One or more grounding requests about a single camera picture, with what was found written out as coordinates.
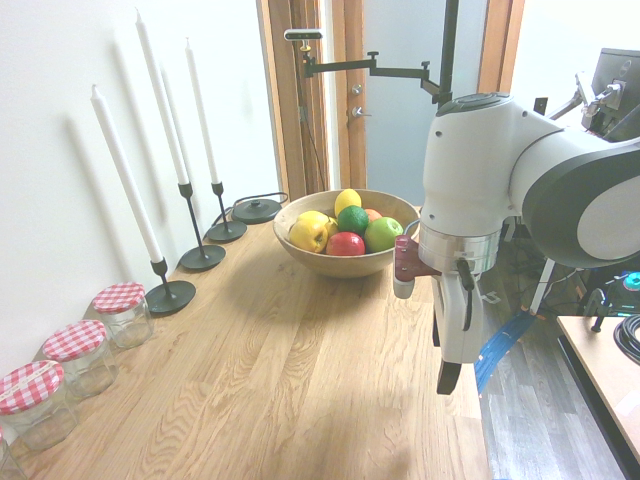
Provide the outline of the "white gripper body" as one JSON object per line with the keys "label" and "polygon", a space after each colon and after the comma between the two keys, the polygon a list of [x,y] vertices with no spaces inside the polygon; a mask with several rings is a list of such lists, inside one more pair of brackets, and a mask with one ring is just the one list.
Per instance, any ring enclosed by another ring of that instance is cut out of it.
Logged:
{"label": "white gripper body", "polygon": [[483,304],[477,284],[472,293],[471,322],[467,318],[468,292],[456,272],[432,280],[434,308],[442,359],[449,363],[474,363],[483,345]]}

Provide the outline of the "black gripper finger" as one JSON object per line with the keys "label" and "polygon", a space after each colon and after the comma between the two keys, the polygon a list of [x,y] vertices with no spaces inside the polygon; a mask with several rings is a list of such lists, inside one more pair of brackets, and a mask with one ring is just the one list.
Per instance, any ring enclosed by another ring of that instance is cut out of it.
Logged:
{"label": "black gripper finger", "polygon": [[436,393],[438,395],[451,395],[457,385],[462,365],[442,360],[438,373]]}

